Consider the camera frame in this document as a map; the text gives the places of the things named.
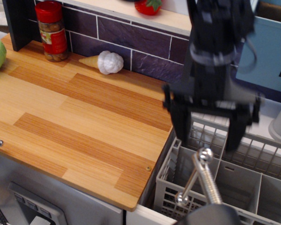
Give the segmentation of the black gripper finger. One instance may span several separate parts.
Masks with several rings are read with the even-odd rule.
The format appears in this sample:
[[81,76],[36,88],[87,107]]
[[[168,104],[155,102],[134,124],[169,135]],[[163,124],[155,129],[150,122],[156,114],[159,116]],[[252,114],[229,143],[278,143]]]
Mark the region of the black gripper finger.
[[229,129],[226,141],[226,151],[236,151],[247,126],[252,124],[250,112],[234,112],[229,116]]
[[186,143],[191,129],[190,111],[186,106],[174,105],[170,109],[170,115],[177,138]]

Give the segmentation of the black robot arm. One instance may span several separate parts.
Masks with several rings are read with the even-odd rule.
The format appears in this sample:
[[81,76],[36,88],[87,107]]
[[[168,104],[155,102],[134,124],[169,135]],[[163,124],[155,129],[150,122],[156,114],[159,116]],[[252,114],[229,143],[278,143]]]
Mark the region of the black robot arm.
[[248,126],[259,121],[262,95],[232,80],[236,47],[254,30],[248,0],[190,0],[192,25],[184,72],[177,83],[163,86],[163,106],[177,138],[187,144],[192,113],[229,119],[226,151],[237,150]]

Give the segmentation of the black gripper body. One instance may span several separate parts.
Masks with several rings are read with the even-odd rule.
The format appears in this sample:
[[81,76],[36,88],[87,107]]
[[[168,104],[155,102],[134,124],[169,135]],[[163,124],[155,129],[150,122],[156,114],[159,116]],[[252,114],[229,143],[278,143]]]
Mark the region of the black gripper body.
[[260,118],[261,94],[234,82],[232,65],[204,65],[193,62],[194,95],[178,90],[180,81],[163,86],[163,106],[170,113],[174,105],[186,106],[190,113],[205,113],[229,119],[234,112],[250,112],[252,124]]

